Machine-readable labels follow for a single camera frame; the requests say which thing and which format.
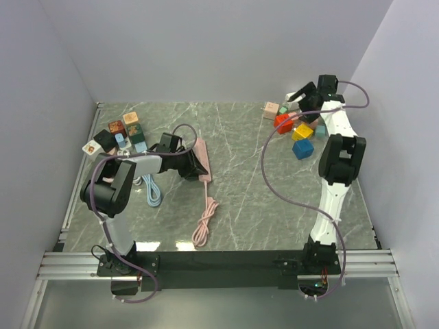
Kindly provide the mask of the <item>pink power strip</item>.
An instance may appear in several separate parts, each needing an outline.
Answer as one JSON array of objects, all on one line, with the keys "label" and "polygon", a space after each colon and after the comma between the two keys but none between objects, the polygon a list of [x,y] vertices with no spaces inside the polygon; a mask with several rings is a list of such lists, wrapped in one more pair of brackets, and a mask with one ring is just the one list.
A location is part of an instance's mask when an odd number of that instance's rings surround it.
[{"label": "pink power strip", "polygon": [[204,167],[204,169],[207,171],[207,174],[199,175],[199,181],[203,183],[209,183],[212,180],[211,177],[211,170],[210,170],[210,164],[209,164],[209,155],[206,148],[205,141],[197,137],[195,145],[192,149],[195,153],[196,158],[200,162],[200,164]]}]

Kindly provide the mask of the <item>small salmon plug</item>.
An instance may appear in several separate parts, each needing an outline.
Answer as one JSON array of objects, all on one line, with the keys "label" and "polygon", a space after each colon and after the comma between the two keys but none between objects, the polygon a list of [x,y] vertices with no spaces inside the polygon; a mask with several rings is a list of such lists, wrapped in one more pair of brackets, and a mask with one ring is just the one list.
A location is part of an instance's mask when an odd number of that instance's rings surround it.
[{"label": "small salmon plug", "polygon": [[301,113],[299,112],[291,112],[287,114],[287,118],[289,120],[295,121],[301,117]]}]

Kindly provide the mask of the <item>red cube plug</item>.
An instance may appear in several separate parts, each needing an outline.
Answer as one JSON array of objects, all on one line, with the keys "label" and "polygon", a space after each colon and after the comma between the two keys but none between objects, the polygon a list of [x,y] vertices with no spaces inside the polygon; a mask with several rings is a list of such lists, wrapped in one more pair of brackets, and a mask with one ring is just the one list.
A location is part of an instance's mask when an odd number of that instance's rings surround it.
[{"label": "red cube plug", "polygon": [[274,119],[274,127],[277,128],[279,134],[286,134],[291,132],[294,126],[294,119],[291,119],[289,114],[277,115]]}]

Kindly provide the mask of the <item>light blue power strip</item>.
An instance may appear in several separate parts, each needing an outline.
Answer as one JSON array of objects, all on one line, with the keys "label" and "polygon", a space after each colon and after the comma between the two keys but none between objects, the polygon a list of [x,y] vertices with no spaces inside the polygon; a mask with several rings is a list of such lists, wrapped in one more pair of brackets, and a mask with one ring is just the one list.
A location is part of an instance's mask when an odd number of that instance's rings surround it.
[{"label": "light blue power strip", "polygon": [[138,154],[147,151],[147,145],[146,145],[145,141],[135,143],[135,144],[133,144],[133,146],[134,146],[136,153],[138,153]]}]

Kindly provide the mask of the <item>dark green cube plug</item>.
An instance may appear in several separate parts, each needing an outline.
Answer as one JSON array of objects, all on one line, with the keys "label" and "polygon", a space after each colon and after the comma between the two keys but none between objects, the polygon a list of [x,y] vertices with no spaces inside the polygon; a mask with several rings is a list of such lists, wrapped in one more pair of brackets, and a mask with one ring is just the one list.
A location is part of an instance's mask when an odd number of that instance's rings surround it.
[{"label": "dark green cube plug", "polygon": [[139,123],[129,125],[126,128],[126,131],[132,144],[142,143],[145,141],[145,135]]}]

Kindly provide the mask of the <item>beige cube plug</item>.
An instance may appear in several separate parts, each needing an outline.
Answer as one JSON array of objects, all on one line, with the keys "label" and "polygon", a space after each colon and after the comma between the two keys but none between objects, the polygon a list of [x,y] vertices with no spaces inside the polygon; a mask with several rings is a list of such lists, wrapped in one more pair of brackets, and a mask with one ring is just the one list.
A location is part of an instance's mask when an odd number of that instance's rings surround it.
[{"label": "beige cube plug", "polygon": [[130,126],[137,124],[139,122],[139,118],[136,112],[129,112],[123,115],[123,121],[125,125]]}]

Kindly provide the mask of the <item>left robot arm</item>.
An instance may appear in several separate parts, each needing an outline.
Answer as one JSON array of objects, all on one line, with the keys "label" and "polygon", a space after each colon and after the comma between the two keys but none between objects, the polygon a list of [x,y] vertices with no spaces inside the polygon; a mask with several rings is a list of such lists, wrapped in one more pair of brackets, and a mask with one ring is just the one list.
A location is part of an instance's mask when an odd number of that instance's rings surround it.
[{"label": "left robot arm", "polygon": [[133,180],[168,170],[177,171],[186,180],[199,180],[210,175],[206,160],[201,138],[186,148],[181,137],[168,133],[162,134],[159,143],[137,154],[97,155],[82,185],[80,199],[98,216],[107,239],[106,249],[117,254],[112,266],[121,275],[130,275],[137,267],[137,258],[132,254],[135,241],[123,215]]}]

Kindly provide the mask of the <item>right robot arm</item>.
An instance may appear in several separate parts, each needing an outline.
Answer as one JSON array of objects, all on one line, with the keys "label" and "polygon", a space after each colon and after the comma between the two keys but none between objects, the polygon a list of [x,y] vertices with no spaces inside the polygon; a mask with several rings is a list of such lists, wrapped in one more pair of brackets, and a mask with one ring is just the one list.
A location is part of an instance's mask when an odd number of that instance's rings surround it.
[{"label": "right robot arm", "polygon": [[306,273],[340,272],[338,223],[366,150],[366,139],[354,131],[344,109],[344,96],[337,91],[339,82],[334,75],[320,75],[316,84],[309,82],[288,98],[288,102],[298,102],[305,122],[321,118],[329,135],[318,166],[322,178],[318,215],[300,261]]}]

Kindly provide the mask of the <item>small teal plug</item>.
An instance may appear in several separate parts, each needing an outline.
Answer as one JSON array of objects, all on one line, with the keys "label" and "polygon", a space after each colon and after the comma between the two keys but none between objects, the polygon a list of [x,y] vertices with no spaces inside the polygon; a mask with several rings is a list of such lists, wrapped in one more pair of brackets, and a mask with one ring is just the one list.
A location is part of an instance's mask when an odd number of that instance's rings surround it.
[{"label": "small teal plug", "polygon": [[327,129],[324,125],[318,125],[314,130],[314,136],[316,138],[325,138],[327,136]]}]

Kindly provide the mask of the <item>yellow cube plug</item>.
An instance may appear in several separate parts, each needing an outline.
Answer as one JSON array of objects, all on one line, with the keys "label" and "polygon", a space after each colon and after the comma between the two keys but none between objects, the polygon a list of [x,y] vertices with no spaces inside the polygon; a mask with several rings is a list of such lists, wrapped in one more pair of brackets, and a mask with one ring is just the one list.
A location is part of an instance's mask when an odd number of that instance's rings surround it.
[{"label": "yellow cube plug", "polygon": [[300,141],[302,139],[308,139],[313,135],[313,130],[305,123],[301,123],[294,128],[292,133],[293,141]]}]

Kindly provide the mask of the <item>light pink cube plug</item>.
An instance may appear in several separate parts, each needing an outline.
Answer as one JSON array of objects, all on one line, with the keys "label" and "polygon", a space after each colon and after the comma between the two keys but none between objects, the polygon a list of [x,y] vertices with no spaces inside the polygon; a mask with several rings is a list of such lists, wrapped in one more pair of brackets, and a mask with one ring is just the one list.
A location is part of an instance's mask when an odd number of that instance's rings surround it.
[{"label": "light pink cube plug", "polygon": [[279,104],[267,101],[262,107],[263,110],[263,118],[269,120],[275,120],[278,114]]}]

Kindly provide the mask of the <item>blue cube plug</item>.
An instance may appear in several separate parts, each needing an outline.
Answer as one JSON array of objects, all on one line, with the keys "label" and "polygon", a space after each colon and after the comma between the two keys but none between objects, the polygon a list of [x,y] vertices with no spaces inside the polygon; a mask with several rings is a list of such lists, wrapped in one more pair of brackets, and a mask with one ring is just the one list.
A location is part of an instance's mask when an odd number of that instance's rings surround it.
[{"label": "blue cube plug", "polygon": [[292,151],[298,160],[308,158],[312,155],[314,147],[309,139],[301,139],[294,143]]}]

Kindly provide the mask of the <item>small blue plug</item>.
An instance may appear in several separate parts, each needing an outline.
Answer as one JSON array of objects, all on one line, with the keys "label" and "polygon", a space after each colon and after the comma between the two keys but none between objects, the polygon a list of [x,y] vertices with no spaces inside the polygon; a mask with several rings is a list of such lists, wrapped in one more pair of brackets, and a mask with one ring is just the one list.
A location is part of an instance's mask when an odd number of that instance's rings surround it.
[{"label": "small blue plug", "polygon": [[126,140],[122,133],[115,134],[115,140],[119,148],[124,148],[126,146]]}]

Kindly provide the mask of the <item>maroon patterned cube plug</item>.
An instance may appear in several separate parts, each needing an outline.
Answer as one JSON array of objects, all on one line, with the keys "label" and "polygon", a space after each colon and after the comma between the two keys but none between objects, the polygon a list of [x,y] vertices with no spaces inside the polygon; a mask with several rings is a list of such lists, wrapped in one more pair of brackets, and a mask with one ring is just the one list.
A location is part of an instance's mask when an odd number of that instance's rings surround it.
[{"label": "maroon patterned cube plug", "polygon": [[124,138],[127,136],[126,129],[121,120],[110,122],[108,124],[108,129],[113,135],[121,134]]}]

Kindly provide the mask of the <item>black cube plug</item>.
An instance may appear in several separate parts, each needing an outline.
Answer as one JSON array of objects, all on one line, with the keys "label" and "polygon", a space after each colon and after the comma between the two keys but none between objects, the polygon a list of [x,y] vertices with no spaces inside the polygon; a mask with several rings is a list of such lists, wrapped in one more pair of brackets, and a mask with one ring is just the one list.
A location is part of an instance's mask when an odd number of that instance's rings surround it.
[{"label": "black cube plug", "polygon": [[93,140],[98,143],[106,153],[108,153],[117,146],[115,136],[111,134],[108,130],[101,130],[96,135],[94,135]]}]

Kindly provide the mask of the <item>white cartoon cube plug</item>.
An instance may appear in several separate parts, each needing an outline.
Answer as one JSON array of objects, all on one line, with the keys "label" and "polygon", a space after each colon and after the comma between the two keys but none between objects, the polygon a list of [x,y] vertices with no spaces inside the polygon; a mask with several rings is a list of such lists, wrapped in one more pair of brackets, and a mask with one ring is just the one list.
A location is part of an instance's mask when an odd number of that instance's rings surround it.
[{"label": "white cartoon cube plug", "polygon": [[82,147],[82,151],[88,155],[98,154],[102,151],[102,146],[94,140],[89,141]]}]

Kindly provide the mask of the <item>white power strip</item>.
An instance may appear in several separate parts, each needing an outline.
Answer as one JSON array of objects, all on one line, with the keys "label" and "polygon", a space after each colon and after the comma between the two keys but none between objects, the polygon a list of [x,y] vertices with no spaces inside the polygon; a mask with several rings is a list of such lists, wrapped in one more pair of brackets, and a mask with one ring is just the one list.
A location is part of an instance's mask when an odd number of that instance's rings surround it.
[{"label": "white power strip", "polygon": [[132,148],[132,143],[128,137],[124,138],[124,139],[117,138],[116,142],[117,142],[117,146],[120,150],[126,150],[126,149]]}]

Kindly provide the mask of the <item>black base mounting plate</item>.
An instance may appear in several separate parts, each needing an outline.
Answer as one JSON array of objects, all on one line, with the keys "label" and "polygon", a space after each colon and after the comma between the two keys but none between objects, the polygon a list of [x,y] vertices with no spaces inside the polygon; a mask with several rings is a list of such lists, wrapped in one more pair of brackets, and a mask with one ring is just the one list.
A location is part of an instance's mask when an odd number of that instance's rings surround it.
[{"label": "black base mounting plate", "polygon": [[217,289],[276,287],[298,289],[301,276],[339,273],[306,273],[300,266],[300,250],[252,250],[219,252],[138,252],[138,269],[127,267],[117,258],[101,255],[97,267],[100,278],[140,279],[142,292],[154,289]]}]

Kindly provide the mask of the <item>aluminium rail frame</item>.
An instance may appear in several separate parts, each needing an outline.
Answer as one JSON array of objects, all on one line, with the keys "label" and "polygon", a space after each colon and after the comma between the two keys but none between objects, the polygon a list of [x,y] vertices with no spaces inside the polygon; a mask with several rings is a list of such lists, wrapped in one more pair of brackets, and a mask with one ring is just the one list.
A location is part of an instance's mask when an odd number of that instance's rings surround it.
[{"label": "aluminium rail frame", "polygon": [[316,213],[271,193],[272,186],[300,202],[320,199],[318,159],[325,140],[313,141],[308,160],[297,160],[291,134],[278,134],[263,117],[260,102],[103,103],[93,123],[136,112],[148,144],[183,123],[181,134],[197,130],[207,145],[219,209],[206,247],[195,249],[191,232],[203,208],[202,184],[174,172],[158,175],[163,203],[151,208],[143,188],[133,190],[128,224],[156,267],[159,292],[147,279],[138,303],[110,296],[110,285],[131,287],[132,277],[102,276],[89,249],[104,238],[86,206],[74,199],[67,215],[65,247],[43,257],[37,282],[35,328],[403,328],[399,274],[390,250],[379,249],[358,184],[344,201],[342,235],[347,252],[346,285],[329,276],[330,296],[314,302],[297,289],[298,260]]}]

